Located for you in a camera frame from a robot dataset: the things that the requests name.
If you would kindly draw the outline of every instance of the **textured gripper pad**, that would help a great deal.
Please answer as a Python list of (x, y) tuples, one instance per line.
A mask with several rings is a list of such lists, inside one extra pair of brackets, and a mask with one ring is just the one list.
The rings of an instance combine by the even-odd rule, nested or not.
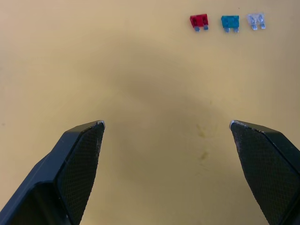
[(80, 137), (61, 173), (58, 190), (74, 225), (79, 225), (88, 202), (98, 165), (103, 124), (85, 131)]
[(255, 199), (270, 225), (281, 224), (298, 195), (297, 173), (263, 132), (238, 122), (230, 128)]

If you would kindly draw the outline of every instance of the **red fuse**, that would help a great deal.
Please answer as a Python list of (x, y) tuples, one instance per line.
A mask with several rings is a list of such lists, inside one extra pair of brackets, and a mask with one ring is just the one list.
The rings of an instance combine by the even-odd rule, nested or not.
[(200, 32), (200, 27), (203, 27), (204, 30), (208, 30), (207, 14), (191, 15), (189, 19), (196, 32)]

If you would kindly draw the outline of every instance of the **yellow table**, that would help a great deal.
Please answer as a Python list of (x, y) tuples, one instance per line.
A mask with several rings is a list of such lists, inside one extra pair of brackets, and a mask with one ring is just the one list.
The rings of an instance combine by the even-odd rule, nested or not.
[[(300, 1), (0, 3), (0, 208), (61, 134), (105, 120), (81, 225), (266, 225), (230, 120), (300, 147)], [(246, 15), (264, 12), (266, 30)], [(195, 33), (189, 16), (207, 13)], [(222, 15), (240, 15), (240, 32)]]

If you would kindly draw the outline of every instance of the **clear fuse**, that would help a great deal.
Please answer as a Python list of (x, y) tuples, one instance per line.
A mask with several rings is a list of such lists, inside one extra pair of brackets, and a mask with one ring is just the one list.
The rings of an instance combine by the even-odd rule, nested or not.
[(253, 30), (257, 30), (257, 26), (260, 26), (261, 29), (266, 29), (266, 25), (264, 22), (264, 14), (248, 14), (247, 15), (248, 23)]

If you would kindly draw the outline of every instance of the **blue fuse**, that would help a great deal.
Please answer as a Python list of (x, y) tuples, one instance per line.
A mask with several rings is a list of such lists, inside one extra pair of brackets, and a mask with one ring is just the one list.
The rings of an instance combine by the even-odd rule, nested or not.
[(239, 32), (240, 17), (238, 15), (224, 15), (221, 21), (226, 33), (230, 32), (230, 28), (233, 28), (235, 33)]
[(256, 13), (256, 14), (248, 14), (247, 15), (248, 23), (253, 30), (257, 30), (257, 26), (259, 25), (261, 29), (266, 29), (266, 25), (264, 23), (264, 14)]

